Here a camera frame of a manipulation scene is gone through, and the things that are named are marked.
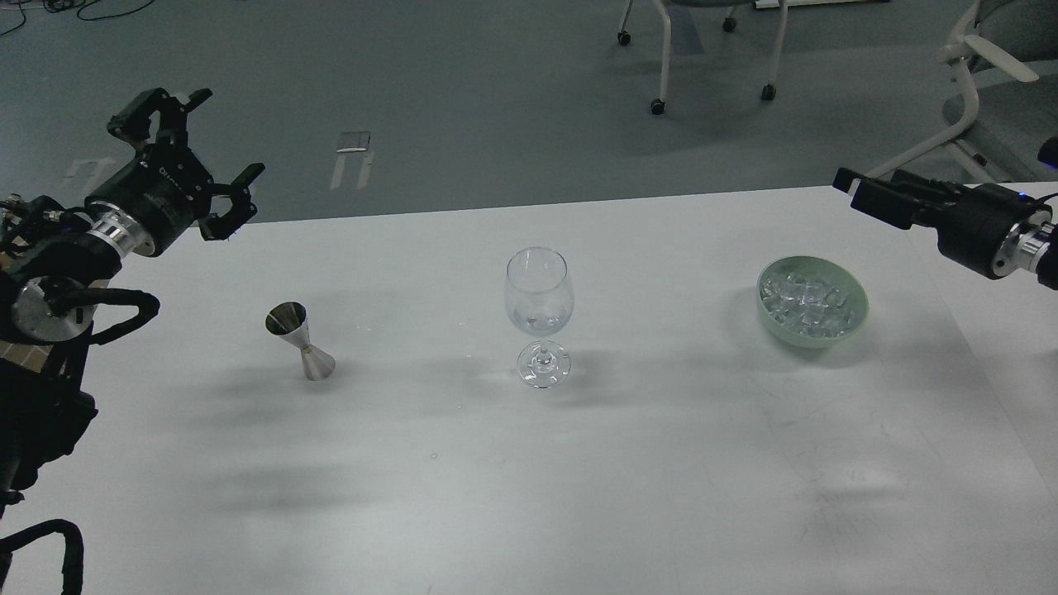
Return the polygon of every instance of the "silver metal joint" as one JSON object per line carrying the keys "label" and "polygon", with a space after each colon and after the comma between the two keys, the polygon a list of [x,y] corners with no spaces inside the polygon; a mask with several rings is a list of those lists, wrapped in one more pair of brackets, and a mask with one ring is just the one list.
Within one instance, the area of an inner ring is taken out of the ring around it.
{"label": "silver metal joint", "polygon": [[[1033,216],[1010,228],[1010,231],[1006,234],[1006,239],[1003,240],[1003,245],[996,251],[996,256],[992,258],[992,272],[1001,277],[1013,273],[1019,268],[1035,273],[1036,265],[1043,256],[1043,252],[1046,251],[1046,242],[1051,237],[1050,230],[1054,229],[1054,226],[1050,223],[1050,219],[1051,213],[1037,211]],[[1032,241],[1026,244],[1026,240],[1029,240],[1037,234],[1044,233],[1044,229],[1047,231],[1042,238],[1042,246],[1034,248],[1035,245]]]}
{"label": "silver metal joint", "polygon": [[[92,324],[95,305],[78,306],[63,314],[55,314],[45,300],[44,284],[48,277],[30,280],[18,292],[12,305],[12,322],[26,337],[48,343],[69,341],[79,336]],[[67,280],[77,289],[85,286]]]}
{"label": "silver metal joint", "polygon": [[1021,239],[1018,240],[1017,252],[1014,254],[1015,264],[1030,273],[1035,273],[1040,259],[1051,247],[1051,236],[1054,229],[1053,223],[1045,222],[1036,230],[1022,234]]}
{"label": "silver metal joint", "polygon": [[88,231],[103,241],[109,244],[122,258],[131,252],[149,256],[154,252],[154,238],[147,230],[133,219],[128,213],[108,202],[95,202],[94,205],[107,209],[102,216],[96,219],[92,229]]}

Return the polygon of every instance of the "white table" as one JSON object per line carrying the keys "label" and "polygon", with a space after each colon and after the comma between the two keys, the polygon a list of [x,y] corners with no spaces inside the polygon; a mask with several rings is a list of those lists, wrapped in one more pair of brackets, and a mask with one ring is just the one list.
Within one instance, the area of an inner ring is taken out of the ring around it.
{"label": "white table", "polygon": [[[127,259],[113,285],[162,312],[90,354],[99,417],[0,533],[77,522],[89,595],[1053,595],[1053,292],[959,277],[927,236],[847,202],[798,188],[188,233]],[[577,293],[557,336],[574,375],[548,391],[513,376],[530,338],[504,314],[507,258],[531,245],[566,255]],[[828,351],[755,319],[758,273],[798,253],[871,296],[869,326]],[[330,379],[266,331],[289,300],[338,358]],[[17,555],[10,592],[57,592],[60,549]]]}

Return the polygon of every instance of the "glass base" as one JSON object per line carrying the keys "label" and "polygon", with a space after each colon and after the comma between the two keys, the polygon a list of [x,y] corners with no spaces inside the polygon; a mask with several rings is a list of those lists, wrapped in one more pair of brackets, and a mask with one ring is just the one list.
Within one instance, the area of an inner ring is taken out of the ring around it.
{"label": "glass base", "polygon": [[554,341],[530,343],[518,355],[518,376],[526,384],[547,389],[569,376],[569,354]]}

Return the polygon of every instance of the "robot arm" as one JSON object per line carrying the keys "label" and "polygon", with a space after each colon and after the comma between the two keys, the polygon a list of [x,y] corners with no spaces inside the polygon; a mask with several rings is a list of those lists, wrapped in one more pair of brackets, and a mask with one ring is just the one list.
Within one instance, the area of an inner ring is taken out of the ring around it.
{"label": "robot arm", "polygon": [[[263,165],[217,184],[187,146],[187,113],[211,94],[203,89],[181,103],[151,89],[114,115],[107,130],[135,156],[83,208],[63,209],[47,196],[0,201],[0,341],[50,348],[39,371],[0,358],[0,517],[22,499],[18,490],[36,482],[41,465],[72,452],[97,414],[80,391],[89,346],[120,339],[158,313],[149,293],[102,287],[122,259],[162,254],[196,221],[204,239],[226,239],[257,212],[250,184]],[[222,215],[211,213],[218,196],[232,201]],[[138,311],[93,333],[99,305]]]}
{"label": "robot arm", "polygon": [[941,253],[988,278],[1017,269],[1058,289],[1058,249],[1052,250],[1051,206],[997,184],[968,187],[897,170],[892,181],[841,168],[834,187],[853,197],[852,208],[895,228],[936,230]]}

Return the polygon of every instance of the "chair leg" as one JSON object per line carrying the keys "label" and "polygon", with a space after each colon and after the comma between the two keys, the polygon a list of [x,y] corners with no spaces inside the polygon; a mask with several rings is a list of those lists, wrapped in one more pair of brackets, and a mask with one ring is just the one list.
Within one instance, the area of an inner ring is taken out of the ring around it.
{"label": "chair leg", "polygon": [[776,47],[771,52],[771,70],[768,73],[768,84],[761,92],[761,98],[767,102],[776,98],[776,83],[779,80],[779,58],[783,53],[783,42],[786,40],[786,18],[789,6],[786,0],[779,0],[779,33],[776,34]]}
{"label": "chair leg", "polygon": [[884,176],[905,163],[918,159],[927,152],[954,141],[961,137],[963,132],[969,130],[970,126],[973,126],[973,123],[978,119],[978,113],[981,111],[981,97],[978,95],[978,88],[973,83],[973,75],[970,74],[970,69],[967,66],[966,59],[959,60],[959,62],[952,65],[952,70],[955,71],[955,83],[959,85],[959,90],[963,95],[964,103],[963,115],[959,119],[959,122],[948,128],[945,128],[936,134],[933,134],[929,139],[926,139],[893,159],[890,159],[874,169],[871,169],[867,173],[869,178]]}
{"label": "chair leg", "polygon": [[621,17],[621,24],[617,28],[617,36],[619,40],[622,39],[622,34],[627,35],[628,33],[627,31],[624,31],[624,26],[628,24],[628,15],[632,14],[633,1],[634,0],[628,0],[628,3],[624,5],[624,16]]}
{"label": "chair leg", "polygon": [[973,176],[973,179],[978,182],[981,182],[982,184],[996,183],[996,178],[993,178],[987,169],[982,167],[980,163],[974,161],[972,157],[963,150],[963,147],[959,146],[954,142],[950,142],[944,144],[944,149],[948,151],[948,155],[950,155],[951,158],[963,167],[963,169],[966,169],[967,174]]}
{"label": "chair leg", "polygon": [[724,15],[724,33],[731,33],[734,31],[734,28],[738,26],[738,21],[734,18],[734,13],[738,10],[738,6],[741,6],[741,4],[734,4],[728,8],[728,13]]}
{"label": "chair leg", "polygon": [[661,15],[663,39],[661,41],[661,89],[658,97],[651,102],[651,112],[655,115],[664,113],[664,102],[669,96],[669,59],[672,56],[672,19],[662,0],[654,0],[654,7]]}

